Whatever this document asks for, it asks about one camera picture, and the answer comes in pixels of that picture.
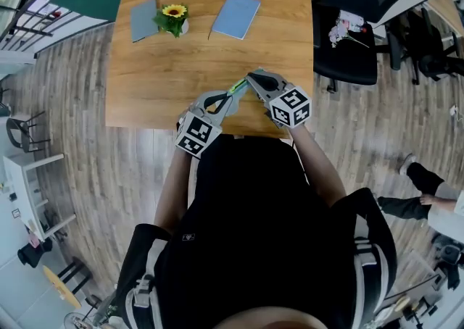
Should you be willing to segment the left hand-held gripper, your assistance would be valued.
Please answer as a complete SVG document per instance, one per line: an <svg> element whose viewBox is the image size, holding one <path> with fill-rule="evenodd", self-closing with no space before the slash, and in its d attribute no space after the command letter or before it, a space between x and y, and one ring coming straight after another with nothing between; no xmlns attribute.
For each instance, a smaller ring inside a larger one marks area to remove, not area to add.
<svg viewBox="0 0 464 329"><path fill-rule="evenodd" d="M208 91L200 95L178 120L175 146L199 159L222 133L224 119L238 112L239 101L227 91Z"/></svg>

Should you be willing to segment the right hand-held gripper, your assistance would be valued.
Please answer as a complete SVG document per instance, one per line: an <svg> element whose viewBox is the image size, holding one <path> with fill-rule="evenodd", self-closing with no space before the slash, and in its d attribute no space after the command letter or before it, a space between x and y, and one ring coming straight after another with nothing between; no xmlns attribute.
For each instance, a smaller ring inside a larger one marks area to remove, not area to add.
<svg viewBox="0 0 464 329"><path fill-rule="evenodd" d="M312 99L300 86L287 83L281 75L258 69L249 72L246 81L279 128L295 128L311 117ZM266 91L273 92L269 99Z"/></svg>

